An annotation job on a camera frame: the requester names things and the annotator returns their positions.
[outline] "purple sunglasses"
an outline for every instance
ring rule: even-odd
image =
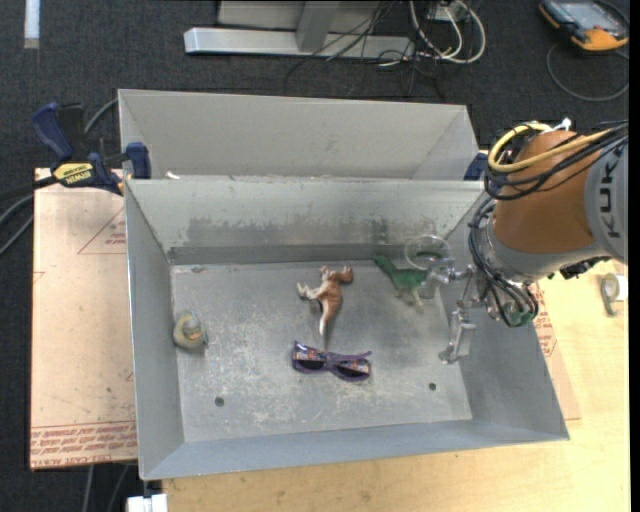
[[[297,341],[291,351],[293,367],[303,373],[331,372],[343,380],[364,380],[371,374],[371,363],[367,359],[371,352],[355,356],[322,352]]]

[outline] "sunglass lens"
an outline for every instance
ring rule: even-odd
[[[364,373],[358,370],[352,370],[351,368],[345,368],[344,366],[337,366],[336,371],[340,373],[340,375],[347,377],[349,379],[357,379],[359,377],[368,376],[368,373]]]
[[[305,359],[298,359],[296,364],[305,370],[321,370],[324,367],[323,361],[309,361]]]

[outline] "black carpet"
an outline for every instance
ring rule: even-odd
[[[425,62],[412,73],[408,63],[377,68],[352,59],[187,56],[184,32],[215,23],[215,2],[209,1],[42,0],[40,49],[26,50],[25,2],[2,1],[0,194],[28,185],[35,167],[53,161],[33,132],[32,113],[52,101],[79,102],[90,116],[119,88],[464,104],[483,148],[519,121],[568,117],[574,129],[586,130],[627,119],[628,91],[610,101],[586,101],[554,83],[546,61],[559,38],[537,3],[470,2],[486,29],[484,55],[470,65]],[[629,16],[629,0],[611,4]],[[406,3],[398,2],[376,32],[412,33]],[[581,57],[564,43],[551,64],[558,79],[582,96],[611,95],[629,80],[628,60]],[[115,110],[92,135],[102,139],[107,154],[118,151]],[[0,215],[10,205],[0,202]],[[27,205],[0,226],[0,247],[31,212]],[[87,468],[28,468],[32,243],[28,229],[0,255],[0,511],[80,511]],[[96,466],[89,511],[107,508],[122,470],[117,464]],[[129,468],[115,510],[142,491],[136,468]]]

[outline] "yellow cable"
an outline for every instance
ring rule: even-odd
[[[575,148],[586,146],[587,144],[590,144],[592,141],[599,139],[600,137],[602,137],[603,135],[611,131],[610,129],[603,130],[601,132],[594,133],[593,135],[583,137],[582,139],[576,139],[568,144],[557,146],[553,149],[550,149],[549,151],[545,151],[544,153],[540,153],[531,158],[527,158],[526,160],[522,160],[521,162],[515,162],[512,164],[499,164],[496,162],[496,154],[504,147],[504,145],[509,140],[511,140],[513,137],[515,137],[519,133],[522,133],[529,129],[544,131],[544,130],[547,130],[548,128],[549,127],[547,125],[540,124],[540,123],[529,123],[529,124],[516,126],[512,130],[510,130],[508,133],[503,135],[502,138],[500,138],[500,140],[496,144],[494,144],[493,148],[491,148],[491,151],[489,152],[489,155],[487,157],[489,167],[491,167],[491,169],[493,169],[497,173],[502,173],[502,174],[508,174],[511,172],[520,171],[525,167],[529,167],[537,162],[540,162],[541,160],[551,158],[552,156],[558,155],[560,153],[565,153]]]

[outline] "gray metal tray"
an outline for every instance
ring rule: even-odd
[[[406,264],[407,241],[431,234],[470,263],[482,185],[461,179],[478,152],[466,107],[135,90],[118,104],[122,149],[142,142],[152,164],[125,180],[141,478],[567,438],[533,327],[472,310],[469,355],[444,365],[464,282],[418,311],[372,262]],[[345,264],[323,339],[296,283]],[[172,341],[184,308],[208,331],[200,353]],[[296,372],[294,340],[371,350],[372,376]]]
[[[345,190],[349,200],[332,205]],[[475,184],[407,180],[128,181],[141,476],[566,437],[533,329],[514,333],[480,316],[468,361],[444,365],[438,352],[449,341],[457,285],[419,309],[396,297],[372,262],[384,252],[402,263],[403,241],[435,230],[466,264],[458,219],[477,195]],[[324,264],[354,269],[326,339],[318,305],[296,291],[297,282],[319,284]],[[206,326],[202,352],[172,342],[173,321],[186,308]],[[348,383],[296,372],[294,340],[371,350],[372,377]]]

